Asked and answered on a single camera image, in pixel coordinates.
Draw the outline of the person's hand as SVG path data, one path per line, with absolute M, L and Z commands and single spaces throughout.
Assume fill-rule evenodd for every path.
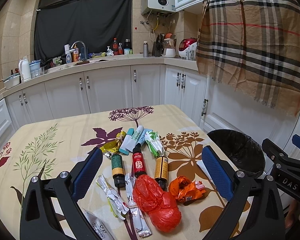
M 285 228 L 291 228 L 296 221 L 300 221 L 300 203 L 294 199 L 290 203 L 288 213 L 285 217 Z

